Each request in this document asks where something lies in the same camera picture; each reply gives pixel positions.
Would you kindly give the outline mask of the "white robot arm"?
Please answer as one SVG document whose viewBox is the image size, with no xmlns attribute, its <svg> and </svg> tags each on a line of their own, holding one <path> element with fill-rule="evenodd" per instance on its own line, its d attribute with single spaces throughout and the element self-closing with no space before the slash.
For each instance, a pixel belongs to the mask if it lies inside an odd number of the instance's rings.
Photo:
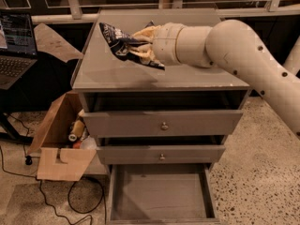
<svg viewBox="0 0 300 225">
<path fill-rule="evenodd" d="M 165 66 L 214 64 L 260 93 L 294 134 L 300 133 L 300 79 L 283 67 L 247 24 L 237 20 L 215 26 L 168 22 L 133 34 L 144 43 L 131 52 Z"/>
</svg>

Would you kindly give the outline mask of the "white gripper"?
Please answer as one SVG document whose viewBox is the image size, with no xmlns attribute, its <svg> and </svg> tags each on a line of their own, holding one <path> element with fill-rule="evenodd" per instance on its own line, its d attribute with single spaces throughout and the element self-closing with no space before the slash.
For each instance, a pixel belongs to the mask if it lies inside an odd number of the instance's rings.
<svg viewBox="0 0 300 225">
<path fill-rule="evenodd" d="M 160 68 L 164 66 L 177 66 L 180 64 L 176 55 L 176 42 L 181 30 L 185 26 L 181 23 L 168 22 L 160 26 L 148 26 L 132 36 L 139 40 L 152 43 L 152 49 L 156 59 L 151 52 L 139 52 L 137 47 L 128 49 L 127 57 L 129 60 L 150 68 Z"/>
</svg>

